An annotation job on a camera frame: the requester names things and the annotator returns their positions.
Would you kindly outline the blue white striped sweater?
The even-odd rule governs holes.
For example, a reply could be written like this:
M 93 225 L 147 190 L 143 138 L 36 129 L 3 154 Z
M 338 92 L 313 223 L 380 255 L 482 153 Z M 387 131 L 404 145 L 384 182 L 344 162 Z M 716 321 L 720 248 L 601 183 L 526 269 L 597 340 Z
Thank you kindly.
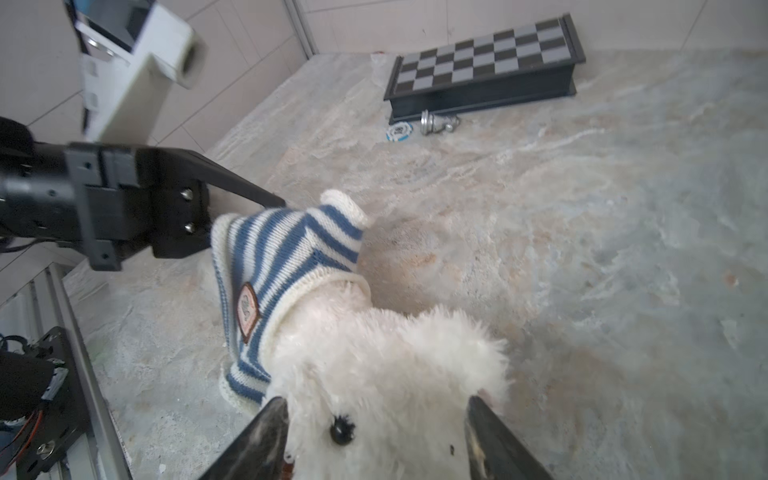
M 219 216 L 211 227 L 231 366 L 219 388 L 233 407 L 259 411 L 272 380 L 272 357 L 284 318 L 305 295 L 333 282 L 368 282 L 358 272 L 364 232 L 372 221 L 347 194 L 330 189 L 306 210 L 269 208 L 254 215 Z

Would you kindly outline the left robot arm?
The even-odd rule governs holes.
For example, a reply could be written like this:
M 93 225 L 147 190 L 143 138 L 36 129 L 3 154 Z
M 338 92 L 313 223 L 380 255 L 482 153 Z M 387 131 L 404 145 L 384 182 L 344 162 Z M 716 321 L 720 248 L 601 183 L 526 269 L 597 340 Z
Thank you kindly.
M 1 121 L 2 240 L 52 242 L 96 271 L 119 271 L 146 248 L 160 259 L 209 248 L 211 187 L 267 208 L 286 204 L 192 150 L 43 143 Z

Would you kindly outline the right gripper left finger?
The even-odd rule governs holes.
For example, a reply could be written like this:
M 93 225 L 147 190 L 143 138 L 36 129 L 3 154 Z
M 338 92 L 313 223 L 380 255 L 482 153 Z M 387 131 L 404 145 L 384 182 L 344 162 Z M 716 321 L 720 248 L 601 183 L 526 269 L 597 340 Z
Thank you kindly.
M 199 479 L 281 479 L 288 429 L 287 401 L 274 397 Z

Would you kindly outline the white teddy bear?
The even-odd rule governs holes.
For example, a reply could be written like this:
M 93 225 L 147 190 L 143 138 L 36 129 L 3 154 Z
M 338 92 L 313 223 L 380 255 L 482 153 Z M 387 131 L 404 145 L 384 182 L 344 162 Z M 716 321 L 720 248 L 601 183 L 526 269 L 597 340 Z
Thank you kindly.
M 268 370 L 296 479 L 466 479 L 468 402 L 498 409 L 509 387 L 507 343 L 482 322 L 442 305 L 380 309 L 351 282 L 294 305 Z

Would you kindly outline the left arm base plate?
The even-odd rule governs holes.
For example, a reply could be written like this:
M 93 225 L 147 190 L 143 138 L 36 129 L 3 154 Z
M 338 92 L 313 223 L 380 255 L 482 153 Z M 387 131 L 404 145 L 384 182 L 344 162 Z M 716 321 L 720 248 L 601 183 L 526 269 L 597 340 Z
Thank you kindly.
M 90 426 L 67 332 L 36 342 L 1 338 L 1 472 L 36 479 L 62 461 Z

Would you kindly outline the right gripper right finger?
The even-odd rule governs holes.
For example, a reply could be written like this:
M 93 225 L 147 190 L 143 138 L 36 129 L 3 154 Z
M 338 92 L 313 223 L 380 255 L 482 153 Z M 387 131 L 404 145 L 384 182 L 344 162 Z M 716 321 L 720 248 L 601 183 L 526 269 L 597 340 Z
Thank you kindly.
M 472 480 L 553 480 L 480 396 L 469 399 L 464 426 Z

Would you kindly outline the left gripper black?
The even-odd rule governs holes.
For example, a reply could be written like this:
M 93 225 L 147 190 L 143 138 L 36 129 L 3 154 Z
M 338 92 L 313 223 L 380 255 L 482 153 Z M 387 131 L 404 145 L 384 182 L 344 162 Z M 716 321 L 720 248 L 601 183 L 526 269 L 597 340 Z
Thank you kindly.
M 207 186 L 282 208 L 286 201 L 192 150 L 74 143 L 64 149 L 79 224 L 96 271 L 119 271 L 145 248 L 182 259 L 209 247 Z

